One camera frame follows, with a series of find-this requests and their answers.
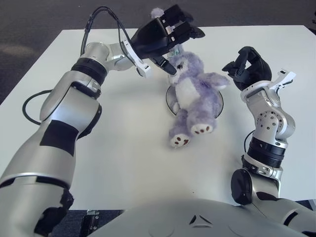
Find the table surface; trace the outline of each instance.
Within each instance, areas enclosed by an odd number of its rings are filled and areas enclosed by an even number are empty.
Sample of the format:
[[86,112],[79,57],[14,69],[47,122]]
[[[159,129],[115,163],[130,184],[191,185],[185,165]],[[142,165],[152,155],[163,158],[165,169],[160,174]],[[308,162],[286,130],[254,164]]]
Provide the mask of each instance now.
[[[296,121],[296,131],[282,163],[281,197],[316,198],[316,37],[304,26],[203,27],[206,37],[190,40],[205,64],[205,72],[221,71],[246,45],[269,63],[273,79],[281,68],[297,74],[280,90],[283,109]],[[130,36],[135,29],[128,30]],[[26,98],[51,89],[79,57],[83,30],[64,30],[25,74],[0,106],[0,174],[16,150],[38,128],[22,115]],[[117,30],[92,30],[88,41],[115,43]],[[153,68],[153,77],[135,69],[109,72],[99,102],[103,114],[93,132],[77,142],[77,163],[71,192],[72,209],[127,209],[161,198],[196,197],[235,204],[232,173],[241,168],[245,136],[254,120],[232,83],[222,91],[224,110],[218,128],[194,138],[189,146],[168,146],[174,116],[167,109],[167,76]],[[27,110],[38,118],[46,96]]]

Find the floor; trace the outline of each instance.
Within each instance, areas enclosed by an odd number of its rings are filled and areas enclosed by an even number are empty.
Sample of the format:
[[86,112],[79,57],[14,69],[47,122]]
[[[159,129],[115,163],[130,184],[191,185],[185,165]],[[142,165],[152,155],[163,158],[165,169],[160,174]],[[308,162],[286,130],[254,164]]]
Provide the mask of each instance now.
[[[83,29],[96,7],[109,6],[125,27],[137,28],[148,21],[154,7],[176,3],[195,17],[197,26],[313,27],[316,10],[315,0],[1,0],[0,104],[60,31]],[[94,27],[115,28],[116,24],[101,16]]]

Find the paw pad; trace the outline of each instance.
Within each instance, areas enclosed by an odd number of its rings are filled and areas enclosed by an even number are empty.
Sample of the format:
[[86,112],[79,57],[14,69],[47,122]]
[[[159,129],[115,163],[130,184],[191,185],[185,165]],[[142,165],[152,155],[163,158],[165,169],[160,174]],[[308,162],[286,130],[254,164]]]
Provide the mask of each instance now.
[[206,134],[213,131],[213,127],[209,124],[196,124],[191,128],[192,134]]
[[172,147],[176,148],[176,147],[182,147],[186,145],[189,141],[190,141],[190,138],[187,135],[178,134],[170,140],[170,144]]

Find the plush bunny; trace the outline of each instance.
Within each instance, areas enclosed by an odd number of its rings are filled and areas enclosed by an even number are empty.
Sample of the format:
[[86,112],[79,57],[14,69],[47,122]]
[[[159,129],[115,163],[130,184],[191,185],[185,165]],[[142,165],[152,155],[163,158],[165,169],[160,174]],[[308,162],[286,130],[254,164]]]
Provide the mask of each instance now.
[[181,45],[177,45],[174,52],[168,58],[177,70],[175,76],[169,76],[170,89],[176,95],[170,106],[177,115],[169,139],[171,146],[181,147],[193,136],[215,129],[215,117],[222,108],[218,91],[229,81],[217,73],[204,73],[201,59],[192,52],[185,52]]

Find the black cable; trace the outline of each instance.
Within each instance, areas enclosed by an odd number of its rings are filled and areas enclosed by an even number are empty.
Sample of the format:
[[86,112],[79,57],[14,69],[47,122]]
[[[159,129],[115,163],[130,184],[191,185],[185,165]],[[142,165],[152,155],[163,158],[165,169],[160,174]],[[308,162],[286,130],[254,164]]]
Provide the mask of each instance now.
[[128,59],[131,61],[131,63],[132,63],[133,65],[135,65],[134,62],[130,59],[130,57],[127,56],[127,54],[125,53],[125,51],[124,51],[124,49],[123,49],[123,47],[122,47],[122,44],[121,44],[121,41],[120,41],[120,28],[119,28],[119,23],[118,23],[118,43],[119,43],[119,45],[120,45],[120,48],[121,48],[121,50],[122,50],[124,56],[125,56],[126,58],[128,58]]
[[127,56],[127,54],[125,53],[125,51],[123,50],[123,47],[121,45],[121,41],[120,41],[120,28],[123,30],[125,36],[126,36],[126,39],[127,41],[131,44],[131,41],[130,41],[130,38],[126,32],[126,29],[123,25],[123,23],[119,20],[119,18],[116,16],[116,14],[110,9],[108,8],[107,6],[100,6],[98,7],[97,9],[95,9],[93,11],[93,13],[90,15],[89,19],[88,19],[88,22],[87,22],[87,25],[84,29],[84,35],[83,35],[83,39],[82,39],[82,42],[81,42],[81,49],[80,49],[80,54],[83,55],[84,54],[84,48],[86,46],[86,42],[87,42],[87,39],[88,39],[88,35],[89,35],[89,32],[92,28],[92,24],[93,24],[93,21],[94,21],[94,18],[102,11],[106,11],[110,16],[113,17],[113,19],[116,20],[117,24],[118,24],[118,40],[119,40],[119,45],[120,45],[120,48],[123,52],[123,54],[125,55],[126,58],[128,58],[132,64],[134,64],[134,62]]
[[37,124],[37,125],[40,125],[40,122],[38,122],[38,121],[32,119],[32,118],[27,114],[27,112],[26,112],[26,105],[29,103],[29,101],[31,101],[31,100],[34,99],[35,97],[37,97],[37,96],[39,96],[39,95],[44,95],[44,94],[50,93],[51,91],[52,91],[52,90],[43,90],[43,91],[41,91],[41,92],[39,92],[39,93],[36,93],[36,94],[30,96],[30,97],[24,102],[24,104],[23,104],[23,106],[22,106],[22,113],[23,113],[24,117],[25,117],[28,121],[30,121],[30,122],[32,122],[32,123],[35,123],[35,124]]
[[254,132],[255,130],[251,131],[245,138],[244,142],[243,142],[243,149],[244,151],[246,152],[246,141],[247,141],[247,138]]

